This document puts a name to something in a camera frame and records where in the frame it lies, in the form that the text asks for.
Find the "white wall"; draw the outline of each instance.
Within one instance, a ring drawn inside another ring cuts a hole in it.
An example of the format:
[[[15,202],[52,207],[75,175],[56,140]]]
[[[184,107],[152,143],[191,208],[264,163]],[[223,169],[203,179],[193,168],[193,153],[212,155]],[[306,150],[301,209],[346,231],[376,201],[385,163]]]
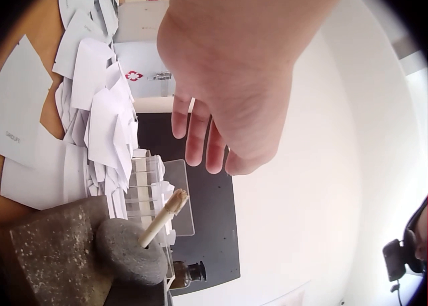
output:
[[[338,305],[356,246],[359,181],[350,108],[317,34],[295,66],[277,156],[233,178],[241,278],[174,305],[260,306],[308,280],[305,305]]]
[[[361,227],[344,300],[350,306],[398,305],[382,248],[402,239],[428,192],[426,137],[418,125],[426,112],[421,118],[416,111],[424,106],[414,106],[387,36],[360,0],[342,0],[322,33],[343,78],[361,153]],[[409,276],[401,281],[403,304],[419,281]]]

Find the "wooden surface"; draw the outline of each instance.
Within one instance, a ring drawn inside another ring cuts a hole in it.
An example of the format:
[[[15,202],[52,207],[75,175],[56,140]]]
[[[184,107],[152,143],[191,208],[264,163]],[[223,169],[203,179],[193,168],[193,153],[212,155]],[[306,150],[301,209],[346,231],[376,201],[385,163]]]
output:
[[[32,46],[37,51],[44,67],[53,80],[43,105],[40,123],[58,139],[64,137],[64,130],[55,105],[55,91],[63,77],[52,72],[52,66],[63,33],[64,28],[61,22],[58,0],[34,0],[10,30],[5,41],[1,42],[0,45],[0,67],[3,66],[7,57],[24,34],[27,35]],[[4,157],[0,155],[0,181],[3,162]],[[34,211],[10,199],[0,196],[0,225]]]

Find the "hand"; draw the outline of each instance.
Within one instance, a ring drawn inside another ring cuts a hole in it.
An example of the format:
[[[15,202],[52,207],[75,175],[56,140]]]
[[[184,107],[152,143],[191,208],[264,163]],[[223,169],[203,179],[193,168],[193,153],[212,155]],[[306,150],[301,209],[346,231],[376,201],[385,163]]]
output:
[[[170,0],[157,48],[176,80],[171,124],[176,138],[188,133],[189,165],[201,163],[207,130],[210,173],[222,169],[226,145],[225,170],[231,175],[251,173],[274,157],[293,64],[322,20],[320,9],[316,16],[299,17],[301,10],[319,6],[301,8],[301,1]],[[296,17],[284,18],[287,10]]]

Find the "gray stone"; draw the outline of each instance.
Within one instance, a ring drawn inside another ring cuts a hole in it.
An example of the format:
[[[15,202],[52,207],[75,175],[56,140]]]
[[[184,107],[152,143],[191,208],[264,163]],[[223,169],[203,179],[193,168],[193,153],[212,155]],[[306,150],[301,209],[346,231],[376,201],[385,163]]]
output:
[[[104,221],[96,234],[98,254],[121,280],[156,285],[167,274],[168,263],[162,247],[156,240],[143,248],[138,237],[144,229],[125,219]]]
[[[0,231],[0,254],[13,305],[102,306],[113,275],[95,251],[108,219],[105,196],[37,211]]]

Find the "pile of papers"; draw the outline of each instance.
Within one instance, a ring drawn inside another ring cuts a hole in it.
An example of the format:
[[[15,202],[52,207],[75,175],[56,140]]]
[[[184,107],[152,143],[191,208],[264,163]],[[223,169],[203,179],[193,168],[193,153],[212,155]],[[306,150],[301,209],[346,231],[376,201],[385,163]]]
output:
[[[52,71],[64,76],[55,102],[66,134],[58,140],[39,123],[52,79],[24,36],[0,72],[6,90],[0,193],[36,209],[105,194],[110,216],[126,219],[138,122],[112,50],[117,0],[59,0],[59,6],[66,31]]]
[[[66,132],[64,185],[70,182],[66,172],[73,175],[73,165],[81,158],[87,162],[82,176],[86,192],[105,194],[110,216],[127,219],[124,192],[138,148],[138,121],[127,80],[107,44],[81,40],[73,80],[64,78],[55,101]],[[65,187],[64,198],[69,197]]]
[[[66,133],[64,185],[66,171],[72,175],[73,165],[80,161],[75,157],[82,158],[86,193],[105,194],[110,216],[127,219],[124,192],[129,187],[133,151],[138,148],[138,121],[127,79],[113,51],[119,2],[58,1],[66,31],[52,71],[64,76],[55,93]],[[69,192],[64,187],[65,199]]]

